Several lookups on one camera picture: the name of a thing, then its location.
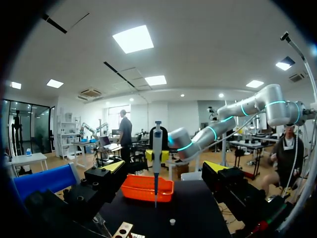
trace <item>black table surface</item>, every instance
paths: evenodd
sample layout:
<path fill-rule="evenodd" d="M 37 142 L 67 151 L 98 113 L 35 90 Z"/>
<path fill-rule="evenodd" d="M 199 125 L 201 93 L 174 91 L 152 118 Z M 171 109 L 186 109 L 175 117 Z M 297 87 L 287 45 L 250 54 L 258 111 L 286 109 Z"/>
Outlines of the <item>black table surface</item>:
<path fill-rule="evenodd" d="M 132 232 L 147 238 L 230 238 L 226 222 L 211 191 L 202 180 L 176 181 L 170 203 L 137 201 L 123 197 L 121 190 L 112 203 L 100 210 L 106 227 L 114 234 L 122 222 L 134 225 Z M 169 220 L 175 219 L 174 234 Z"/>
<path fill-rule="evenodd" d="M 238 142 L 231 142 L 231 141 L 228 141 L 229 144 L 231 145 L 235 145 L 235 146 L 245 146 L 247 147 L 248 149 L 252 149 L 252 150 L 258 150 L 258 149 L 262 149 L 262 148 L 266 148 L 266 147 L 269 147 L 269 146 L 272 146 L 272 145 L 275 145 L 275 144 L 272 144 L 272 143 L 269 143 L 267 145 L 252 145 L 252 143 L 250 142 L 250 144 L 242 144 L 242 143 L 238 143 Z"/>

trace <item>window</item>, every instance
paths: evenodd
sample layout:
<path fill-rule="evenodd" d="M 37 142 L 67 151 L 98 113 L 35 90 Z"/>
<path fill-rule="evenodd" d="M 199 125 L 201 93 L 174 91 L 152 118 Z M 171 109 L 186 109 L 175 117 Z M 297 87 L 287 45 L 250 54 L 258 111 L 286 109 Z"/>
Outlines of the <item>window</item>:
<path fill-rule="evenodd" d="M 125 109 L 125 111 L 127 112 L 126 116 L 130 120 L 130 118 L 131 118 L 131 114 L 130 114 L 131 105 L 109 108 L 108 109 L 108 123 L 109 123 L 110 131 L 119 129 L 120 122 L 122 120 L 122 118 L 120 117 L 120 111 L 122 109 Z"/>

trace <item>pipette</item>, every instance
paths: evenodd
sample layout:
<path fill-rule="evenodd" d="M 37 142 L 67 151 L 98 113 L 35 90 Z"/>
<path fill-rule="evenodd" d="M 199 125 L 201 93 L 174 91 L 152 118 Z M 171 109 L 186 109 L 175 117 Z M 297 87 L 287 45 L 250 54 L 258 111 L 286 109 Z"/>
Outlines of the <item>pipette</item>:
<path fill-rule="evenodd" d="M 157 207 L 158 188 L 159 188 L 159 172 L 160 162 L 162 156 L 162 130 L 160 129 L 161 121 L 156 121 L 156 128 L 153 130 L 153 171 L 154 171 L 154 194 L 155 194 L 155 207 Z"/>

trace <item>black shirt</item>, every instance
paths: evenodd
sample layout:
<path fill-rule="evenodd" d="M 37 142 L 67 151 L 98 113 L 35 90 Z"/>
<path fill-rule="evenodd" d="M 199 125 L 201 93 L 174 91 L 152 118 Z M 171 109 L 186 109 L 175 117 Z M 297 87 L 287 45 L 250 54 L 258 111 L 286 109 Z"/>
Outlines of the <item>black shirt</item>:
<path fill-rule="evenodd" d="M 126 146 L 131 144 L 132 143 L 132 139 L 131 139 L 132 124 L 128 118 L 122 119 L 120 123 L 119 131 L 123 132 L 123 136 L 121 138 L 121 145 Z"/>

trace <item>glass wall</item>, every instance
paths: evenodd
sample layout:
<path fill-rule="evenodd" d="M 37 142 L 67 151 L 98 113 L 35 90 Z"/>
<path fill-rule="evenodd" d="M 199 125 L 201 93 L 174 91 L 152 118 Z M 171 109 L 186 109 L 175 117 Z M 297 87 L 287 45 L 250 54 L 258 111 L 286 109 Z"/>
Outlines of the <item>glass wall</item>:
<path fill-rule="evenodd" d="M 50 109 L 22 102 L 2 100 L 1 133 L 4 148 L 11 156 L 49 153 Z"/>
<path fill-rule="evenodd" d="M 33 153 L 49 153 L 51 151 L 49 138 L 50 109 L 32 106 L 31 137 Z"/>
<path fill-rule="evenodd" d="M 2 111 L 0 119 L 1 119 L 1 136 L 2 136 L 2 143 L 3 148 L 10 155 L 10 143 L 9 143 L 9 127 L 8 127 L 8 117 L 9 117 L 9 110 L 10 110 L 10 101 L 2 100 Z"/>
<path fill-rule="evenodd" d="M 24 155 L 31 148 L 31 105 L 11 101 L 9 110 L 9 141 L 12 156 Z"/>

